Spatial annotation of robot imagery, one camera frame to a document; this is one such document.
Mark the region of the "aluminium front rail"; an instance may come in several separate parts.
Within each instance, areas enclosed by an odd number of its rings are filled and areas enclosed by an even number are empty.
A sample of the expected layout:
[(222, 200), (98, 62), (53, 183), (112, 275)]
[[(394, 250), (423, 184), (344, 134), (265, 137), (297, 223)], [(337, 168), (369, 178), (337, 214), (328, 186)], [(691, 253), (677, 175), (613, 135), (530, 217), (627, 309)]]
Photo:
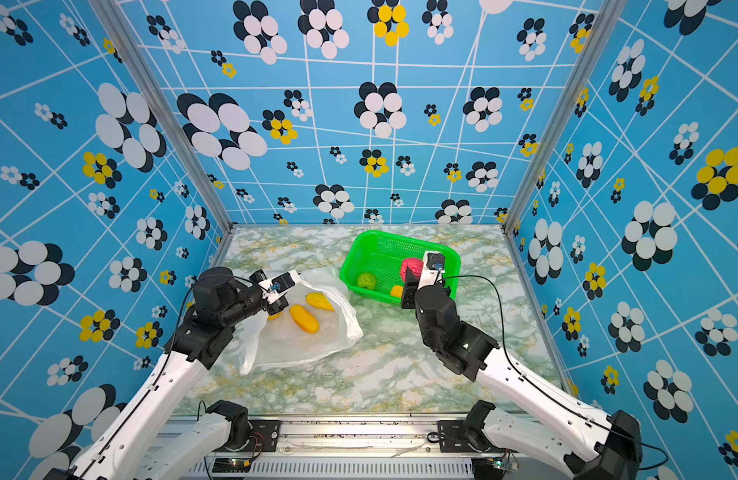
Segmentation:
[[(462, 415), (253, 418), (282, 422), (275, 452), (213, 451), (178, 479), (571, 479), (518, 451), (441, 453), (437, 422)], [(192, 427), (168, 422), (146, 455)]]

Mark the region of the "right aluminium corner post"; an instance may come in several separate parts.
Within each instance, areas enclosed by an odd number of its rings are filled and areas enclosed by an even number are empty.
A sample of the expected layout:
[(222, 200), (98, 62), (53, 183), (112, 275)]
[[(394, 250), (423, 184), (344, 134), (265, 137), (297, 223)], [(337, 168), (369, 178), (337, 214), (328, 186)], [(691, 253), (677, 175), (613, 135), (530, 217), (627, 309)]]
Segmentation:
[(604, 1), (601, 9), (596, 14), (591, 37), (578, 56), (578, 60), (550, 116), (547, 127), (540, 138), (538, 152), (530, 162), (509, 209), (505, 224), (506, 234), (510, 234), (521, 219), (532, 196), (535, 182), (547, 165), (553, 148), (558, 143), (571, 118), (573, 107), (598, 64), (627, 3), (627, 0)]

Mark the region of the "left aluminium corner post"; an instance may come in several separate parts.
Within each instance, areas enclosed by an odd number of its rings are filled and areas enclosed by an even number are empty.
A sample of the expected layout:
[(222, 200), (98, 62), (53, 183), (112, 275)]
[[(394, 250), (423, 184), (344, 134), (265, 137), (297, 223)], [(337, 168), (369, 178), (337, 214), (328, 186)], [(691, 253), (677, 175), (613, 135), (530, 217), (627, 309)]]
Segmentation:
[(120, 51), (128, 72), (163, 127), (167, 141), (174, 148), (177, 158), (201, 194), (219, 228), (224, 235), (229, 235), (233, 229), (232, 221), (215, 189), (209, 185), (206, 171), (172, 113), (167, 98), (159, 88), (153, 69), (137, 47), (131, 29), (125, 25), (123, 13), (114, 1), (90, 1), (90, 5), (104, 30), (111, 36), (115, 47)]

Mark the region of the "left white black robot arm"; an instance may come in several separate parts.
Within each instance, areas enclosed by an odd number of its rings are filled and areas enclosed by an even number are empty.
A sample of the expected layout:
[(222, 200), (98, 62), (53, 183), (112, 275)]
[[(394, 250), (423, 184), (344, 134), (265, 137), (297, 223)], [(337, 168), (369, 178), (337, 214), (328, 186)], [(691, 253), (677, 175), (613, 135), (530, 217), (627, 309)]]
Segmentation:
[(233, 339), (239, 323), (258, 314), (282, 312), (286, 295), (300, 283), (296, 271), (268, 278), (261, 270), (244, 278), (227, 267), (203, 272), (183, 299), (174, 333), (153, 373), (90, 447), (46, 479), (178, 479), (217, 449), (261, 453), (247, 408), (217, 401), (200, 410), (194, 426), (146, 455), (188, 391), (204, 377)]

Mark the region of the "green plastic basket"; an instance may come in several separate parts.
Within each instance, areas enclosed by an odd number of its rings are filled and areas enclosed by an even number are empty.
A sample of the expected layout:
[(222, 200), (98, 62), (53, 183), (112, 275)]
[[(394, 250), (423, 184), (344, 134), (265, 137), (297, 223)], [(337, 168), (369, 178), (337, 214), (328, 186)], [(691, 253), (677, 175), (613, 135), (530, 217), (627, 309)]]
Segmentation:
[[(400, 306), (401, 299), (390, 292), (394, 285), (402, 285), (400, 268), (406, 258), (422, 259), (426, 251), (441, 252), (445, 258), (445, 275), (461, 273), (460, 255), (450, 247), (411, 237), (370, 230), (359, 234), (344, 261), (339, 278), (351, 290), (362, 297)], [(356, 284), (362, 272), (373, 273), (378, 280), (377, 288), (366, 290)]]

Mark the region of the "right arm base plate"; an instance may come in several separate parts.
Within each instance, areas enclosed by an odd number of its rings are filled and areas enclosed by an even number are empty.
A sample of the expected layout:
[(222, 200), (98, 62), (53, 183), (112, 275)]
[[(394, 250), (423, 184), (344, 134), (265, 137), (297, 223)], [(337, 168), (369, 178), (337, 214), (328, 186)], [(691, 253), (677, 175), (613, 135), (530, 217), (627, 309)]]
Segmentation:
[(506, 449), (490, 446), (489, 448), (477, 447), (466, 438), (463, 420), (439, 420), (437, 422), (435, 436), (438, 438), (435, 444), (439, 446), (441, 453), (478, 453), (488, 455), (502, 455)]

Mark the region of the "pink red round fruit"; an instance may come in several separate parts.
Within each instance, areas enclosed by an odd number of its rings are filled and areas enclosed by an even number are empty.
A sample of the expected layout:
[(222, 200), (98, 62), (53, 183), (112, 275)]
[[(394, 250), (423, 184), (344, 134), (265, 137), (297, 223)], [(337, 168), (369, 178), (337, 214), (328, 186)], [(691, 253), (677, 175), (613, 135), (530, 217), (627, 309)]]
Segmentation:
[(424, 263), (419, 258), (406, 258), (402, 261), (400, 277), (404, 282), (418, 281), (421, 277)]

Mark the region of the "yellow mango fruit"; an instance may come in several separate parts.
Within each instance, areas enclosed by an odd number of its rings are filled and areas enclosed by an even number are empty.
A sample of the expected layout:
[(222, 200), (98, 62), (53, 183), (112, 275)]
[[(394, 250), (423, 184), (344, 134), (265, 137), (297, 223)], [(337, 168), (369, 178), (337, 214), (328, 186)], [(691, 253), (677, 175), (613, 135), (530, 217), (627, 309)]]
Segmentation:
[(324, 310), (324, 311), (334, 311), (335, 308), (331, 304), (331, 302), (328, 300), (328, 298), (323, 294), (319, 292), (309, 293), (305, 296), (305, 300), (308, 305), (311, 307), (318, 309), (318, 310)]

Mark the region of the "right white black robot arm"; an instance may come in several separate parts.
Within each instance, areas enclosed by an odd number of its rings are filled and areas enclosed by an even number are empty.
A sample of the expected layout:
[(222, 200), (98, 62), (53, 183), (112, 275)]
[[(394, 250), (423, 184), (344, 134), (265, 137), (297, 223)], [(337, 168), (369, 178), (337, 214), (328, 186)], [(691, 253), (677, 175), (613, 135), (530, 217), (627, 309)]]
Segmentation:
[(639, 421), (590, 406), (522, 366), (482, 330), (462, 321), (440, 270), (404, 275), (402, 306), (414, 311), (423, 344), (456, 375), (506, 396), (531, 415), (517, 419), (486, 401), (459, 438), (479, 452), (518, 451), (571, 479), (634, 479), (643, 461)]

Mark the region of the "aluminium corner post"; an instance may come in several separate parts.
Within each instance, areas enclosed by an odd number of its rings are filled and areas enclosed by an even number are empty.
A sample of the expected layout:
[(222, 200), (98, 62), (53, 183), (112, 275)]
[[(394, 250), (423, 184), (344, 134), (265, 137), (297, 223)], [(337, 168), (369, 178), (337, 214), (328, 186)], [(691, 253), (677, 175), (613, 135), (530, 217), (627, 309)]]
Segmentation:
[(206, 171), (172, 113), (167, 98), (159, 88), (153, 69), (137, 47), (131, 29), (125, 25), (123, 13), (114, 1), (90, 1), (90, 5), (104, 30), (111, 36), (115, 47), (120, 51), (128, 72), (163, 127), (167, 141), (174, 148), (177, 158), (201, 194), (219, 228), (224, 235), (229, 235), (233, 229), (232, 221), (215, 189), (209, 185)]
[(505, 224), (506, 234), (510, 234), (521, 219), (532, 196), (535, 182), (547, 165), (553, 148), (558, 143), (571, 118), (573, 107), (598, 64), (627, 3), (627, 0), (604, 1), (601, 9), (596, 14), (591, 37), (578, 56), (578, 60), (550, 116), (547, 127), (540, 138), (538, 152), (530, 162), (509, 209)]

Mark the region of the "white plastic bag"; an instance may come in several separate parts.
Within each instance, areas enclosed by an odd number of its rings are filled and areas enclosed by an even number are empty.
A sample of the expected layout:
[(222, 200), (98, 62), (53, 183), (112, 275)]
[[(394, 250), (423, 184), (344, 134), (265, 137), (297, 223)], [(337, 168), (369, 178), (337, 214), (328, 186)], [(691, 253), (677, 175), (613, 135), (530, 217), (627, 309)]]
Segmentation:
[(241, 321), (218, 364), (247, 375), (253, 369), (302, 366), (346, 350), (363, 337), (346, 285), (331, 267), (308, 270), (285, 294), (278, 314)]

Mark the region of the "green round fruit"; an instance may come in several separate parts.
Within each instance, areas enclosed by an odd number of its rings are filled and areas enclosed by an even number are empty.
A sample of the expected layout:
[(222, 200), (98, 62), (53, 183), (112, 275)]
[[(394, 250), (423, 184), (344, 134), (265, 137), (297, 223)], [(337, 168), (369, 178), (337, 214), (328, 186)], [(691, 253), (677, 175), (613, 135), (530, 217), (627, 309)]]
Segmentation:
[(356, 284), (359, 288), (374, 291), (377, 288), (377, 277), (371, 272), (362, 272), (358, 275)]

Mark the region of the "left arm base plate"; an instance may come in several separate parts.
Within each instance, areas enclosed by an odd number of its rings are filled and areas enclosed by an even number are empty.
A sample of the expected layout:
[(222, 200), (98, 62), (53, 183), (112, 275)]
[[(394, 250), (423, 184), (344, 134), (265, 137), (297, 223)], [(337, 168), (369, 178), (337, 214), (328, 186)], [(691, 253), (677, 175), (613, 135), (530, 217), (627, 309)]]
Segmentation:
[(282, 422), (280, 420), (252, 418), (248, 421), (248, 435), (243, 443), (233, 440), (230, 447), (223, 445), (215, 449), (215, 452), (243, 452), (249, 454), (275, 452), (278, 440), (281, 438), (281, 426)]

